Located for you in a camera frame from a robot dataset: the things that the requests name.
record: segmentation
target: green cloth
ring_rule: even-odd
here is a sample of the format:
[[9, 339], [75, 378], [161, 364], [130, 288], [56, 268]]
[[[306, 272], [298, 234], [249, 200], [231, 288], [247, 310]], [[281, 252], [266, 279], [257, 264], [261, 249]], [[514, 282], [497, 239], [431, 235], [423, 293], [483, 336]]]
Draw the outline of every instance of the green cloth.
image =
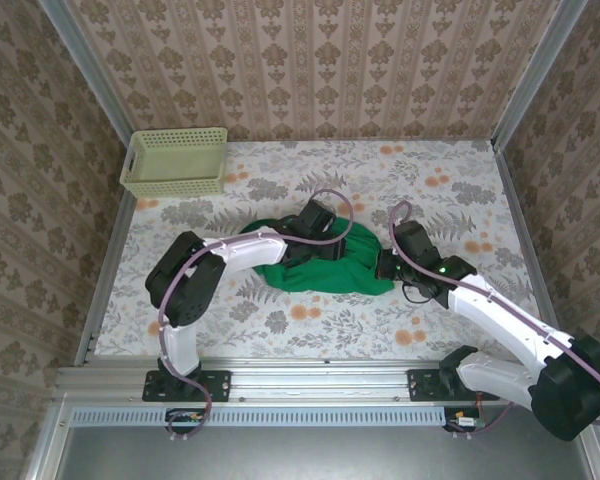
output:
[[[251, 232], [272, 222], [258, 220], [247, 225], [241, 233]], [[338, 235], [347, 228], [348, 220], [336, 218], [329, 233]], [[254, 270], [264, 275], [272, 287], [285, 292], [313, 290], [324, 293], [363, 293], [381, 295], [393, 289], [390, 280], [375, 278], [376, 257], [382, 249], [376, 236], [362, 225], [353, 224], [346, 236], [344, 256], [337, 261], [312, 258], [296, 267], [261, 265]]]

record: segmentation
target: floral patterned mat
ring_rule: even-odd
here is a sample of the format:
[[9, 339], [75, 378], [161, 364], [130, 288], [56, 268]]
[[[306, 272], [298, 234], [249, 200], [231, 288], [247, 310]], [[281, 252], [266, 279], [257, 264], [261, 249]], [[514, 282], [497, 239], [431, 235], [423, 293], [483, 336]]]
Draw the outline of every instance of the floral patterned mat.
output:
[[[255, 219], [299, 212], [322, 187], [343, 192], [355, 220], [386, 247], [388, 211], [410, 200], [442, 255], [463, 256], [537, 315], [486, 141], [230, 143], [227, 172], [222, 196], [138, 201], [96, 355], [158, 354], [157, 312], [144, 281], [181, 232], [233, 235]], [[337, 198], [322, 200], [346, 216]], [[507, 356], [468, 320], [435, 302], [411, 304], [399, 288], [378, 297], [289, 294], [253, 271], [223, 279], [198, 325], [203, 356], [440, 359], [462, 344]]]

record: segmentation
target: patterned wall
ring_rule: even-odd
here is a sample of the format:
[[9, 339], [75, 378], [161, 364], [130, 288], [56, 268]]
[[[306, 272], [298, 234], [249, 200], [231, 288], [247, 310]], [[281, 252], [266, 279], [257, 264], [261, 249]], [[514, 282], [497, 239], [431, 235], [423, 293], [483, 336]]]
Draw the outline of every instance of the patterned wall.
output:
[[73, 361], [120, 200], [123, 148], [35, 1], [0, 1], [0, 478]]
[[505, 149], [562, 327], [600, 339], [600, 0]]
[[137, 129], [488, 138], [556, 0], [68, 0]]

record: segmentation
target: yellow basket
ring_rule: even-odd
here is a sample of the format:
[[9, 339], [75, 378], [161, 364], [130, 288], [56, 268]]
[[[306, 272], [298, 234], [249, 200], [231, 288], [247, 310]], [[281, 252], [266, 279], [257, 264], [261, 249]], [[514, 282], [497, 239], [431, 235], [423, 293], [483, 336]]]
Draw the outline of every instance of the yellow basket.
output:
[[120, 183], [136, 198], [223, 192], [226, 128], [144, 130], [131, 136]]

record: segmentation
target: black mounting plate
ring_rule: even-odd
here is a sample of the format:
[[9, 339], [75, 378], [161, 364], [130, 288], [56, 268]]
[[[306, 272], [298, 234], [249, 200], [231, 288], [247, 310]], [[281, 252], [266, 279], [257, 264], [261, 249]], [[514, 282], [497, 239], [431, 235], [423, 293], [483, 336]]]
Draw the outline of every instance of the black mounting plate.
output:
[[[173, 377], [167, 379], [159, 370], [147, 372], [142, 390], [142, 401], [163, 403], [205, 401], [204, 394], [197, 389], [189, 395], [183, 395], [179, 391], [165, 388], [167, 380], [171, 381]], [[231, 392], [231, 372], [229, 370], [202, 370], [197, 381], [209, 391], [214, 403], [229, 401]]]
[[[409, 399], [412, 402], [473, 402], [476, 400], [476, 392], [472, 390], [458, 390], [451, 395], [440, 381], [440, 370], [437, 368], [407, 370], [407, 381]], [[482, 400], [499, 400], [499, 397], [482, 393]]]

